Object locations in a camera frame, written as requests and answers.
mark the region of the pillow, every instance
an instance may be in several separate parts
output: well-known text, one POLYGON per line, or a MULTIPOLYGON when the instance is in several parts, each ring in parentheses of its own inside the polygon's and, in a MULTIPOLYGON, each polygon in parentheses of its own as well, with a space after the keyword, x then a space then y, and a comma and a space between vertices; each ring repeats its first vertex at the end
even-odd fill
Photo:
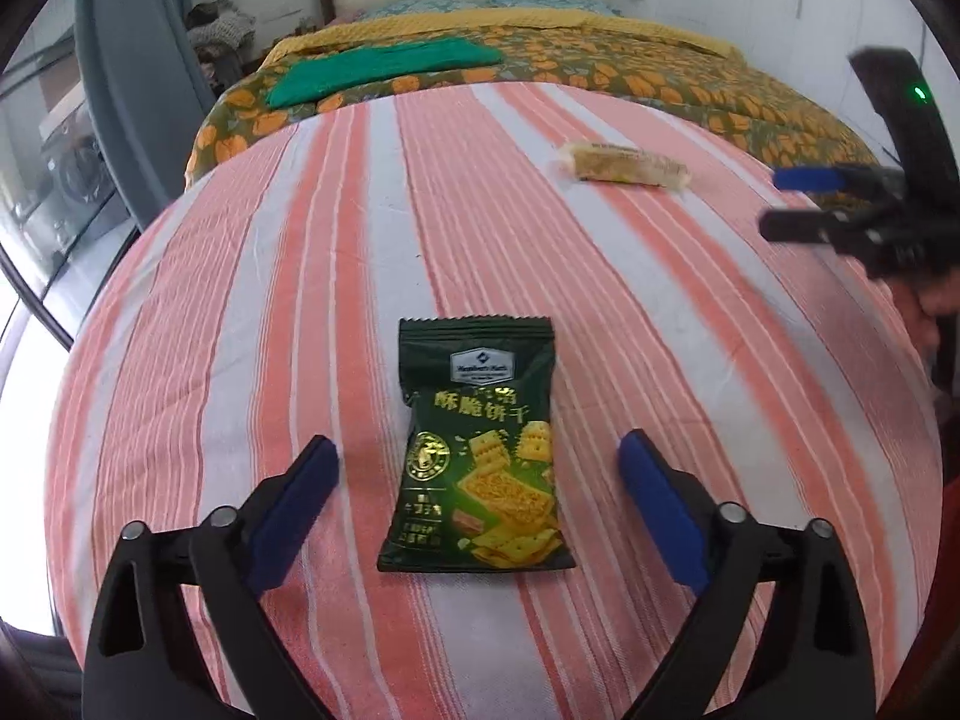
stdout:
POLYGON ((469 10, 477 7, 490 7, 490 0, 396 0, 373 10, 368 10, 357 20, 368 22, 385 16, 404 16, 407 13, 452 13, 455 10, 469 10))
POLYGON ((602 0, 491 0, 490 7, 554 7, 589 10, 602 16, 617 16, 602 0))

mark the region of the striped bedsheet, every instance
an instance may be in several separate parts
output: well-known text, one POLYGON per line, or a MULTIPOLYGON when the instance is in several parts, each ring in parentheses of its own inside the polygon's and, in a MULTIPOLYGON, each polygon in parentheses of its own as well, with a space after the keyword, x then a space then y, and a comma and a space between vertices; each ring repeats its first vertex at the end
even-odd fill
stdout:
MULTIPOLYGON (((342 483, 263 604, 338 717, 617 720, 692 600, 618 484, 617 442, 643 427, 715 499, 837 526, 882 696, 937 555, 936 425, 886 293, 832 252, 757 234, 764 208, 807 203, 693 124, 551 84, 381 98, 257 143, 145 233, 70 357, 46 514, 74 647, 126 522, 193 525, 325 434, 342 483), (654 149, 693 183, 573 182, 556 148, 577 139, 654 149), (501 313, 556 327, 556 472, 579 568, 379 574, 408 418, 397 321, 501 313)), ((243 707, 198 595, 187 603, 243 707)))

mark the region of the curtain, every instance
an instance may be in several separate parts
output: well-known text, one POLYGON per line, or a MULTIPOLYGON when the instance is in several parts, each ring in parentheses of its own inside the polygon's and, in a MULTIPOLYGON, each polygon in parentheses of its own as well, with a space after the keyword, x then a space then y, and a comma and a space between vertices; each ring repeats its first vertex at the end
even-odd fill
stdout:
POLYGON ((184 190, 214 98, 187 41, 190 0, 77 0, 77 59, 104 159, 145 229, 184 190))

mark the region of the green towel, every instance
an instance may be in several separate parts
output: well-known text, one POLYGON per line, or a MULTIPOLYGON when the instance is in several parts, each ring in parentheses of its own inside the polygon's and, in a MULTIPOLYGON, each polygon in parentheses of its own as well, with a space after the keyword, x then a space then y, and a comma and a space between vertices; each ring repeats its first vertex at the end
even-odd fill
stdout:
POLYGON ((502 58, 498 50, 477 46, 463 38, 359 47, 292 66, 267 95, 267 105, 271 109, 288 108, 297 103, 322 100, 341 89, 362 83, 395 79, 411 73, 496 65, 502 58))

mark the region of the green snack bag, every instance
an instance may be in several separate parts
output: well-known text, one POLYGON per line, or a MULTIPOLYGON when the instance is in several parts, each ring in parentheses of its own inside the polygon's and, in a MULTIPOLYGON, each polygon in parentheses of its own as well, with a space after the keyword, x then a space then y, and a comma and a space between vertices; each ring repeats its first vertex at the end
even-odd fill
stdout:
POLYGON ((400 322, 412 409, 381 571, 572 568, 560 532, 550 431, 549 319, 400 322))

